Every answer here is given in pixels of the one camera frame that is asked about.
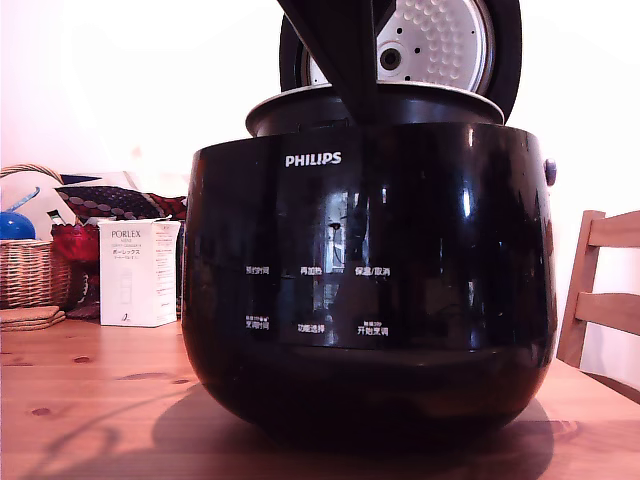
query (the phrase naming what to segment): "wood grain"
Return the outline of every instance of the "wood grain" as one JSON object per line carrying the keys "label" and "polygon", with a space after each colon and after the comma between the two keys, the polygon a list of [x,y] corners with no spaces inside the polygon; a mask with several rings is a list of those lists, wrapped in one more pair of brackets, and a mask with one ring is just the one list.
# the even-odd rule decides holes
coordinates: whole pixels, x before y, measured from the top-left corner
{"label": "wood grain", "polygon": [[591,224],[589,245],[640,248],[640,211],[616,217],[594,219]]}
{"label": "wood grain", "polygon": [[481,444],[388,457],[273,444],[204,391],[178,324],[66,320],[3,334],[0,361],[3,479],[640,478],[640,406],[557,360]]}
{"label": "wood grain", "polygon": [[580,292],[576,318],[640,335],[640,295]]}
{"label": "wood grain", "polygon": [[587,210],[582,215],[582,224],[578,236],[576,257],[571,272],[571,283],[567,294],[567,305],[562,320],[562,331],[558,342],[557,356],[572,367],[580,368],[584,337],[587,324],[576,318],[578,295],[580,292],[591,292],[596,278],[596,266],[600,249],[589,245],[591,225],[594,221],[604,218],[604,212]]}

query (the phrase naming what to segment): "wooden coaster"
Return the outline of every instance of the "wooden coaster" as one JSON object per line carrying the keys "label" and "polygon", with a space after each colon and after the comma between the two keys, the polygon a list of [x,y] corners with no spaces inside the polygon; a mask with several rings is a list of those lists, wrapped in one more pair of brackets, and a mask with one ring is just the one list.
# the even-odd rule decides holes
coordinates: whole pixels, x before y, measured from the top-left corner
{"label": "wooden coaster", "polygon": [[0,310],[0,323],[46,320],[60,311],[59,307],[11,308]]}
{"label": "wooden coaster", "polygon": [[63,311],[58,311],[50,318],[41,318],[36,320],[12,320],[6,321],[5,316],[1,317],[2,323],[0,324],[0,329],[2,332],[20,332],[20,331],[29,331],[29,330],[42,330],[44,328],[49,328],[56,323],[60,323],[61,321],[66,319],[66,316]]}

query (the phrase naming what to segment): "white wall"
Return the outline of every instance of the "white wall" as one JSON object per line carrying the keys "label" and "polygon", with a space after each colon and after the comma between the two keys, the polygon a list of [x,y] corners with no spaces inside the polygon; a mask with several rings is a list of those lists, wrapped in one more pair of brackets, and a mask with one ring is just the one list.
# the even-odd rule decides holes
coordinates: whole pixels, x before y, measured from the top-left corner
{"label": "white wall", "polygon": [[[640,209],[635,0],[521,0],[524,66],[510,125],[558,162],[559,314],[584,209]],[[279,91],[275,0],[2,0],[2,162],[63,173],[189,171],[246,137]],[[596,291],[640,293],[640,256],[605,251]],[[589,327],[583,367],[640,386],[640,340]]]}
{"label": "white wall", "polygon": [[[582,211],[640,209],[640,37],[635,0],[521,0],[524,58],[510,125],[558,163],[552,190],[558,313]],[[640,293],[640,252],[601,250],[596,292]],[[589,325],[585,370],[640,387],[640,339]]]}
{"label": "white wall", "polygon": [[275,0],[2,0],[2,161],[190,171],[279,92]]}

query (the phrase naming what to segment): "wooden table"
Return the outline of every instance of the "wooden table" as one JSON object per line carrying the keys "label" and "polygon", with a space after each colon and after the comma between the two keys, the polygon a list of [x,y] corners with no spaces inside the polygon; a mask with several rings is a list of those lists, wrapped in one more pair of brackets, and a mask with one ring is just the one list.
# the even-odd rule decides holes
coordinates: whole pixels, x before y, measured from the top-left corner
{"label": "wooden table", "polygon": [[536,400],[471,451],[285,450],[198,384],[179,324],[66,320],[2,336],[2,478],[638,479],[640,406],[555,361]]}

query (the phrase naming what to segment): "wicker basket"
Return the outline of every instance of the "wicker basket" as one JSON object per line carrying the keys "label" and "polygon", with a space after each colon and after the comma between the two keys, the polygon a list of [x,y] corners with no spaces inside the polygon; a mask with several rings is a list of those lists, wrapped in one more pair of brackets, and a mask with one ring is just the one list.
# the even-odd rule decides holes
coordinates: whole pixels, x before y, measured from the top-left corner
{"label": "wicker basket", "polygon": [[[56,172],[38,165],[3,168],[0,178],[35,171],[60,183]],[[83,276],[59,253],[53,243],[39,240],[0,240],[0,309],[69,307],[82,298]]]}

